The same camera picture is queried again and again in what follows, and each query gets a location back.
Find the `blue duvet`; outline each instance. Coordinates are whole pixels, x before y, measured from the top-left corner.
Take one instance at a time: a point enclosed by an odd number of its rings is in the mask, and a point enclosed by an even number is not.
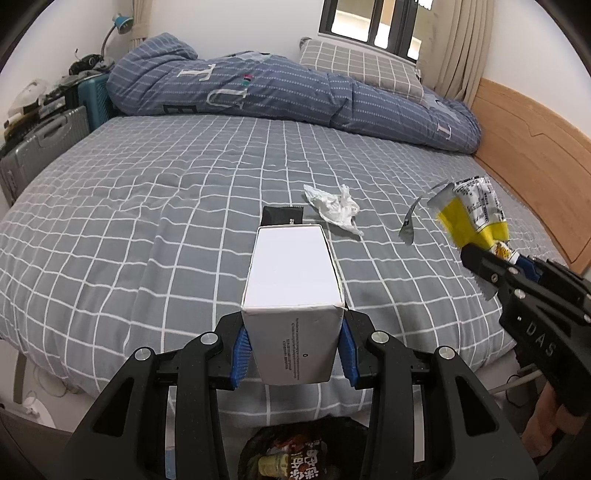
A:
[[[225,113],[289,119],[386,140],[473,153],[480,127],[461,102],[425,89],[425,107],[349,77],[256,52],[200,60],[173,35],[143,42],[112,70],[107,90],[128,115]]]

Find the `gray suitcase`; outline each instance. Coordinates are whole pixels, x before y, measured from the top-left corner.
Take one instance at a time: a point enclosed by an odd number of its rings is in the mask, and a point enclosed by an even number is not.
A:
[[[0,160],[0,186],[12,206],[52,161],[89,134],[84,106],[51,118]]]

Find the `white box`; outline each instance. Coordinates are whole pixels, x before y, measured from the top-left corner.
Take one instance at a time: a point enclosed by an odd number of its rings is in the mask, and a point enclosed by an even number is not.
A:
[[[264,383],[330,379],[345,300],[320,225],[258,229],[241,310]]]

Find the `yellow package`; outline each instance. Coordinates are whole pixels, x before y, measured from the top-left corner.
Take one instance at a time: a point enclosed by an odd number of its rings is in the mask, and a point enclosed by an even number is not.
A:
[[[474,243],[507,260],[513,256],[504,243],[509,240],[505,214],[489,179],[449,183],[427,206],[438,212],[458,248]]]

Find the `human hand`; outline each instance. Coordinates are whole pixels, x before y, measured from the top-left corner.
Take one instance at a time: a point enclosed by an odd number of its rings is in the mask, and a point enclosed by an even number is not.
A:
[[[587,416],[575,417],[564,405],[559,405],[556,392],[547,382],[521,441],[532,458],[546,455],[552,448],[552,435],[556,430],[577,435],[586,420]]]

